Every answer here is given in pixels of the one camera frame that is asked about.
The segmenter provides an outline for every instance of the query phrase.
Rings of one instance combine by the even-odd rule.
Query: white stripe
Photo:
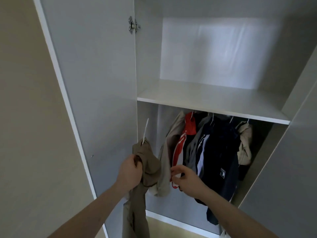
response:
[[[65,88],[65,84],[64,84],[63,77],[62,77],[62,74],[61,74],[61,70],[60,70],[60,67],[59,67],[59,64],[58,64],[58,60],[57,60],[57,56],[56,56],[56,53],[55,53],[54,45],[53,45],[53,42],[52,42],[52,39],[51,39],[50,31],[49,31],[49,28],[47,26],[47,22],[46,22],[46,18],[45,18],[45,15],[44,15],[43,7],[42,7],[42,4],[41,4],[41,0],[33,0],[33,2],[35,4],[37,15],[38,15],[40,23],[41,23],[41,27],[42,27],[42,31],[43,31],[43,34],[44,34],[44,37],[45,37],[46,45],[47,45],[47,47],[49,49],[49,53],[50,53],[50,56],[51,56],[51,59],[52,59],[53,67],[54,67],[54,70],[55,70],[55,74],[56,74],[56,77],[57,77],[57,80],[58,80],[58,84],[59,84],[60,89],[61,89],[61,94],[62,94],[63,99],[64,99],[66,110],[67,110],[67,113],[68,113],[68,116],[69,116],[69,120],[70,120],[70,123],[71,123],[72,128],[73,128],[73,132],[74,132],[74,135],[75,135],[75,139],[76,139],[76,142],[77,142],[79,153],[81,155],[81,161],[82,161],[82,163],[84,165],[84,169],[85,169],[85,172],[86,172],[86,175],[87,175],[87,178],[88,178],[88,182],[89,182],[89,186],[90,186],[90,189],[91,189],[91,193],[93,194],[93,198],[96,199],[97,196],[96,196],[95,189],[93,187],[93,181],[91,179],[90,172],[89,172],[88,165],[87,165],[87,161],[86,161],[85,154],[84,154],[84,150],[83,150],[82,145],[81,145],[81,140],[79,138],[79,133],[78,133],[77,126],[76,126],[76,123],[75,123],[75,119],[74,119],[74,116],[73,116],[72,108],[70,106],[70,102],[69,102],[69,99],[68,99],[68,95],[67,95],[67,92],[66,92],[66,88]],[[103,228],[103,231],[105,232],[106,238],[109,238],[105,224],[102,225],[102,228]]]
[[[156,214],[156,213],[148,211],[148,210],[146,210],[146,216],[154,218],[156,220],[160,220],[160,221],[165,222],[167,224],[171,224],[173,226],[182,228],[184,230],[188,230],[190,232],[199,234],[201,236],[208,237],[208,238],[219,238],[220,237],[219,235],[217,235],[215,233],[212,233],[212,232],[209,232],[207,230],[203,230],[203,229],[197,228],[195,226],[191,226],[191,225],[185,224],[185,223],[180,222],[178,220],[173,220],[171,218]]]

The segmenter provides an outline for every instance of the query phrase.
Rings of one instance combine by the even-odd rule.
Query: cabinet hinge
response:
[[[135,33],[137,33],[137,31],[140,29],[141,29],[141,27],[140,27],[140,25],[137,24],[137,20],[134,20],[134,22],[133,22],[133,19],[130,16],[129,17],[129,32],[132,34],[133,30],[135,30]]]

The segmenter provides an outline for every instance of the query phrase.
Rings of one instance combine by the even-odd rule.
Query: beige wall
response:
[[[0,124],[0,237],[46,237],[93,196],[32,0],[0,0]]]

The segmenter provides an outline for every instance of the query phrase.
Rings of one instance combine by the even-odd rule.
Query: left hand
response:
[[[123,194],[136,187],[142,178],[142,163],[134,164],[135,155],[129,155],[121,164],[116,184]]]

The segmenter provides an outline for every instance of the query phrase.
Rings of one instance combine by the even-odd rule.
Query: shelf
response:
[[[264,91],[160,79],[137,100],[242,118],[289,124],[287,97]]]

